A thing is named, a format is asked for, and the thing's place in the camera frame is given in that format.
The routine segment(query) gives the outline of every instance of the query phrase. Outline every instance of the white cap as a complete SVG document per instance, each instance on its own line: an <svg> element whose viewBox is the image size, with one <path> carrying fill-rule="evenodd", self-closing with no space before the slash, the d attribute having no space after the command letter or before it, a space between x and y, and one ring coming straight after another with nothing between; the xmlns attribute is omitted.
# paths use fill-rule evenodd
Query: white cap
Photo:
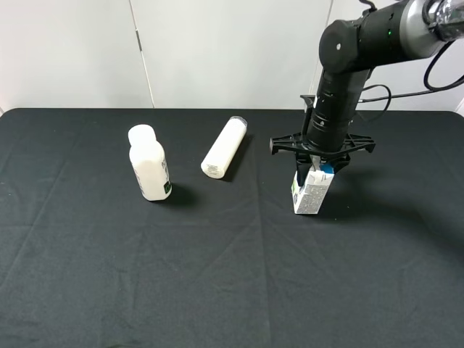
<svg viewBox="0 0 464 348"><path fill-rule="evenodd" d="M131 146L153 144L157 141L154 130L149 125L135 125L129 130L128 136Z"/></svg>

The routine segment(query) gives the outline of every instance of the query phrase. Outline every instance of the cable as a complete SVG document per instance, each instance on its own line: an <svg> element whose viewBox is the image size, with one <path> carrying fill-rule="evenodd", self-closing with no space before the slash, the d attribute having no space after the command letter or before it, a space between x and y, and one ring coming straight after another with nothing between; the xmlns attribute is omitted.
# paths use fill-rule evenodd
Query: cable
<svg viewBox="0 0 464 348"><path fill-rule="evenodd" d="M432 24L432 19L430 18L430 8L435 3L435 0L426 0L424 5L422 6L422 20L425 24L430 25Z"/></svg>
<svg viewBox="0 0 464 348"><path fill-rule="evenodd" d="M374 3L372 1L369 1L369 0L360 0L360 3L364 4L364 5L369 5L370 6L370 11L376 11L377 10L377 7L376 5L374 5Z"/></svg>
<svg viewBox="0 0 464 348"><path fill-rule="evenodd" d="M406 93L406 94L395 94L391 96L391 99L396 98L406 98L407 96L422 96L424 94L436 93L436 91L421 91L415 93ZM372 99L360 99L359 103L372 103L372 102L379 102L381 100L390 99L388 96L381 96L380 98L372 98Z"/></svg>
<svg viewBox="0 0 464 348"><path fill-rule="evenodd" d="M377 120L378 118L384 116L385 114L385 111L388 110L389 106L390 106L390 103L392 102L392 91L390 90L390 88L388 88L388 86L385 86L385 85L372 85L372 86L368 86L368 87L365 87L362 91L368 91L372 88L376 88L376 87L384 87L386 89L386 92L389 94L387 97L383 97L382 100L384 99L388 99L388 101L386 102L386 105L385 105L385 108L379 112L379 114L375 117L372 117L372 118L364 118L361 114L360 117L364 120L364 121L374 121L374 120Z"/></svg>
<svg viewBox="0 0 464 348"><path fill-rule="evenodd" d="M430 63L430 65L428 66L428 68L426 70L426 74L423 77L423 84L426 86L426 88L428 88L431 91L434 91L434 92L447 91L447 90L449 90L451 88L458 87L458 86L460 86L460 85L462 85L464 83L464 75L461 76L460 78L458 78L455 82L449 84L448 86L444 86L444 87L433 87L428 82L428 77L429 77L430 72L432 71L433 67L435 66L436 62L438 62L438 59L440 59L440 57L443 55L443 53L445 53L445 51L451 45L453 45L453 43L454 43L454 41L450 41L450 42L446 43L442 48L440 48L440 52L438 52L438 54L433 58L432 62Z"/></svg>

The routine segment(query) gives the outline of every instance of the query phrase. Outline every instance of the lying bottle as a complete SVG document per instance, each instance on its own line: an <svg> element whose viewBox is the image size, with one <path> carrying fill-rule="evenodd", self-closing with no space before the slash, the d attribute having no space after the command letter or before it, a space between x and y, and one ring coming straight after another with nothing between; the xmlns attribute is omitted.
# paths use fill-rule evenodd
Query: lying bottle
<svg viewBox="0 0 464 348"><path fill-rule="evenodd" d="M231 117L204 158L201 165L203 173L213 179L223 178L246 132L246 120L239 116Z"/></svg>
<svg viewBox="0 0 464 348"><path fill-rule="evenodd" d="M167 170L165 150L149 125L129 130L129 158L145 199L159 201L169 197L172 186Z"/></svg>

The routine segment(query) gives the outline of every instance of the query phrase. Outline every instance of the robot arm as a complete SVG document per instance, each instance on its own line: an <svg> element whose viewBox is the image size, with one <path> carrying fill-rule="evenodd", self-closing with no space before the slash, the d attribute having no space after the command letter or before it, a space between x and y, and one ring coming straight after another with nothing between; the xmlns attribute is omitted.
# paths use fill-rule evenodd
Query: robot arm
<svg viewBox="0 0 464 348"><path fill-rule="evenodd" d="M338 171L349 164L350 152L373 151L370 137L348 134L348 128L375 67L431 57L464 36L464 0L403 0L383 9L360 1L370 5L361 18L336 20L322 34L323 73L317 96L302 96L307 104L302 131L271 139L272 154L295 152L301 183L311 156Z"/></svg>

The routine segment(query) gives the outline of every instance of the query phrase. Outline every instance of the white wall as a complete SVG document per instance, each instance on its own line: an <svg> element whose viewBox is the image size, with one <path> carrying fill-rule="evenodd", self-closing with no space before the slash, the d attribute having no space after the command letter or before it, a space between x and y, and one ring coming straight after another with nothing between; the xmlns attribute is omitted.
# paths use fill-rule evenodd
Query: white wall
<svg viewBox="0 0 464 348"><path fill-rule="evenodd" d="M0 0L0 105L150 107L127 0Z"/></svg>
<svg viewBox="0 0 464 348"><path fill-rule="evenodd" d="M156 107L302 108L330 0L132 0Z"/></svg>
<svg viewBox="0 0 464 348"><path fill-rule="evenodd" d="M460 114L461 116L464 116L464 99L461 101L461 103L457 107L456 112Z"/></svg>
<svg viewBox="0 0 464 348"><path fill-rule="evenodd" d="M376 0L378 7L392 0ZM303 108L318 80L331 0L133 0L157 107ZM333 0L330 22L366 6ZM0 0L0 106L152 107L129 0ZM462 75L464 40L432 82ZM374 70L395 94L421 91L427 61ZM317 89L314 81L312 92ZM383 95L369 91L364 95ZM397 99L392 109L455 111L464 86ZM360 109L384 103L360 104Z"/></svg>
<svg viewBox="0 0 464 348"><path fill-rule="evenodd" d="M375 0L378 8L393 4L392 0ZM334 20L353 20L360 16L367 5L357 0L334 0L329 23ZM431 73L431 84L433 86L445 86L457 80L464 73L462 63L464 57L464 40L454 43L435 65ZM423 75L431 59L421 61L404 62L395 65L377 67L366 86L382 83L390 87L393 94L403 94L416 91L425 91ZM312 87L311 93L315 94L318 88L318 79L322 68L318 67L317 81ZM382 88L366 91L362 97L370 98L385 96ZM432 94L429 96L415 96L411 98L393 99L390 105L392 110L449 110L455 111L464 96L464 86L450 91ZM384 101L375 103L359 104L358 109L383 109Z"/></svg>

